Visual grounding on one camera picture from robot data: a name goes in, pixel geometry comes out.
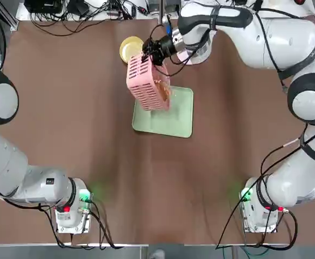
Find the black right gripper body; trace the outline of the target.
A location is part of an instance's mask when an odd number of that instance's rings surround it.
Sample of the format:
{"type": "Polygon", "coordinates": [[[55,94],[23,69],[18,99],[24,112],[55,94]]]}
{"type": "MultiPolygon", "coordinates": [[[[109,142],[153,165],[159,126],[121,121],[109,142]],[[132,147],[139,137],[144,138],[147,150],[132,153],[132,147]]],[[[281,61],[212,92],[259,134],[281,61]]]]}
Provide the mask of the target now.
{"type": "Polygon", "coordinates": [[[171,57],[176,53],[173,41],[169,36],[164,36],[158,40],[158,47],[163,57],[171,57]]]}

